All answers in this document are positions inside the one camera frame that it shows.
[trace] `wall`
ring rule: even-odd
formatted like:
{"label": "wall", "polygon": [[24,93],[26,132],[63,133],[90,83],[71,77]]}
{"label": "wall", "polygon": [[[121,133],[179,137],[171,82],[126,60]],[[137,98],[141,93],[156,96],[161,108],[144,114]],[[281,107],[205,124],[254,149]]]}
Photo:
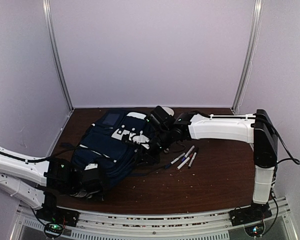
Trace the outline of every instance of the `wall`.
{"label": "wall", "polygon": [[230,107],[254,1],[58,0],[53,25],[75,107]]}
{"label": "wall", "polygon": [[[42,1],[0,0],[0,145],[45,156],[66,121]],[[0,191],[0,240],[18,201]]]}
{"label": "wall", "polygon": [[[300,159],[300,1],[265,1],[240,113],[257,108],[267,110],[292,154]],[[286,156],[280,147],[279,159]],[[287,197],[300,231],[300,166],[280,164],[275,190]]]}

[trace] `brown wooden tabletop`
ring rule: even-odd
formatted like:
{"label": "brown wooden tabletop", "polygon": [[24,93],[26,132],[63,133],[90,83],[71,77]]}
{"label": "brown wooden tabletop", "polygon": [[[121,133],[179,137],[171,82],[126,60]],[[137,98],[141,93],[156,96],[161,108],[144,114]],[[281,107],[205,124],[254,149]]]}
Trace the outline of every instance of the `brown wooden tabletop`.
{"label": "brown wooden tabletop", "polygon": [[[132,108],[149,113],[152,108]],[[174,108],[175,115],[199,110],[203,113],[231,115],[228,108]],[[99,119],[107,108],[76,109],[66,125],[53,153],[60,143],[76,146],[86,129]],[[255,166],[253,151],[244,142],[220,139],[184,141],[186,151],[195,145],[198,155],[190,169],[177,170],[178,164],[147,176],[127,177],[113,188],[105,200],[84,200],[58,196],[58,205],[88,211],[117,214],[178,214],[213,211],[249,205],[254,190]],[[180,146],[174,144],[170,152]],[[161,165],[168,164],[180,153],[161,154]],[[61,155],[70,160],[72,152]],[[155,167],[136,169],[144,172]]]}

